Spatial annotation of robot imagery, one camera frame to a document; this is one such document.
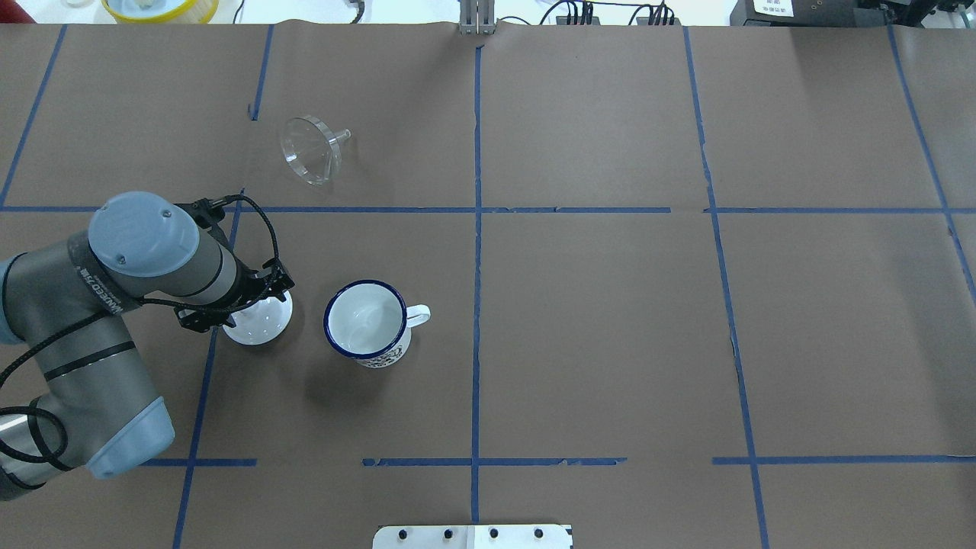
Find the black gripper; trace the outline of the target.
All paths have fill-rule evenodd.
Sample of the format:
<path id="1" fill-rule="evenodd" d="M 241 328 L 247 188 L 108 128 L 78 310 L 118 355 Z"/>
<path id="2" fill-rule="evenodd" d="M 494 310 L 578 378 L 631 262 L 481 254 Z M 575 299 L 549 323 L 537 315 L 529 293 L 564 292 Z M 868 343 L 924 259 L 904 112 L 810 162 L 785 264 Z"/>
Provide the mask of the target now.
<path id="1" fill-rule="evenodd" d="M 202 291 L 175 306 L 180 326 L 205 333 L 218 326 L 234 327 L 231 315 L 264 299 L 284 301 L 284 292 L 295 287 L 290 272 L 279 260 L 269 260 L 261 270 L 251 270 L 237 259 L 223 258 L 217 276 Z"/>

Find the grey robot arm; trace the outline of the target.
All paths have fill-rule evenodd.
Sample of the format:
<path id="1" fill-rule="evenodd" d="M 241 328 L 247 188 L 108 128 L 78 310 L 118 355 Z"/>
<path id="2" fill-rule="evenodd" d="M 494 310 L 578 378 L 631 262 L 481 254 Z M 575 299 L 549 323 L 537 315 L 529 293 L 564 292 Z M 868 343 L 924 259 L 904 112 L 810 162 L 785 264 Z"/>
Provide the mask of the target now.
<path id="1" fill-rule="evenodd" d="M 230 249 L 224 206 L 244 194 L 171 203 L 147 191 L 115 195 L 88 228 L 2 263 L 2 343 L 27 351 L 7 380 L 35 359 L 47 392 L 2 409 L 2 499 L 42 489 L 77 468 L 99 480 L 156 458 L 175 438 L 126 327 L 147 305 L 174 310 L 182 328 L 234 326 L 233 315 L 285 301 L 295 281 L 273 255 L 258 270 Z"/>

